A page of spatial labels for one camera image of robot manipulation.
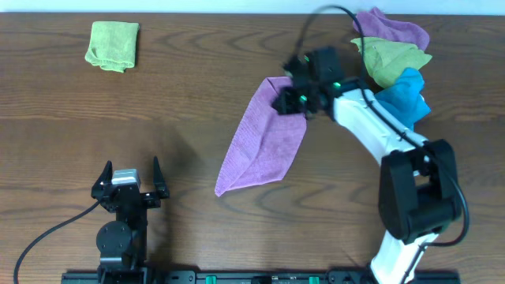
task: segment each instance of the green towel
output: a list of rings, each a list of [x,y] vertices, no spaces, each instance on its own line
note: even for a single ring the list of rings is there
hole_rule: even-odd
[[[97,21],[92,26],[92,37],[84,57],[103,70],[124,73],[135,66],[135,45],[139,24]]]
[[[361,39],[353,39],[361,52]],[[419,70],[432,56],[412,43],[396,43],[387,39],[365,37],[365,65],[368,74],[382,88],[395,84],[405,68]]]

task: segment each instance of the wooden table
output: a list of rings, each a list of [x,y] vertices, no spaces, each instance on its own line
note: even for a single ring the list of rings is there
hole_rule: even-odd
[[[472,226],[422,268],[458,269],[464,283],[505,277],[505,18],[394,16],[431,36],[421,70],[432,113],[416,130],[456,152]],[[193,14],[0,15],[0,282],[44,230],[93,204],[107,160],[137,168],[152,190],[152,157],[172,198],[149,212],[151,262],[202,270],[364,266],[384,228],[379,167],[345,129],[309,123],[282,182],[217,198],[215,180],[238,122],[265,77],[280,76],[305,16]],[[137,66],[105,72],[84,60],[93,21],[140,23]],[[349,74],[359,57],[344,16],[325,16],[306,49],[337,46]],[[101,207],[27,256],[21,283],[94,270]],[[450,240],[458,222],[440,238]]]

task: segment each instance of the blue towel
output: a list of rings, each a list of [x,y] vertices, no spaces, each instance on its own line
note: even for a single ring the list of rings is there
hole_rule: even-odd
[[[377,93],[376,99],[404,126],[413,130],[413,124],[432,111],[420,93],[424,86],[419,71],[405,68],[395,84]]]

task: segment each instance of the cloth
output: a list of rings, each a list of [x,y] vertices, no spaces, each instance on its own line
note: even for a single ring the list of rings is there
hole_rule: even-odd
[[[303,114],[278,115],[271,107],[289,85],[288,77],[272,77],[258,87],[226,153],[215,195],[284,178],[307,129]]]
[[[358,13],[356,18],[360,21],[365,36],[374,36],[400,43],[413,43],[420,50],[426,50],[428,47],[429,34],[423,28],[410,22],[388,20],[376,7],[370,12]],[[353,26],[357,31],[355,22],[353,22]]]
[[[377,101],[404,126],[413,130],[413,124],[430,113],[421,90],[423,76],[413,68],[406,68],[395,84],[376,94]]]
[[[351,40],[361,52],[361,40]],[[389,88],[405,68],[420,69],[432,56],[412,43],[396,43],[387,39],[365,37],[365,65],[368,74],[382,88]]]
[[[103,70],[124,73],[126,68],[135,66],[138,30],[136,23],[96,21],[84,58]]]

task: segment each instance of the purple towel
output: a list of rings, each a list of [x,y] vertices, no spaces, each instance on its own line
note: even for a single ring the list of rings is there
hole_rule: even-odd
[[[215,195],[280,181],[307,129],[303,114],[278,115],[271,104],[288,77],[266,78],[251,99],[219,171]]]
[[[363,34],[400,43],[413,43],[420,50],[426,50],[429,43],[429,34],[420,26],[402,21],[388,20],[377,7],[370,12],[357,14]]]

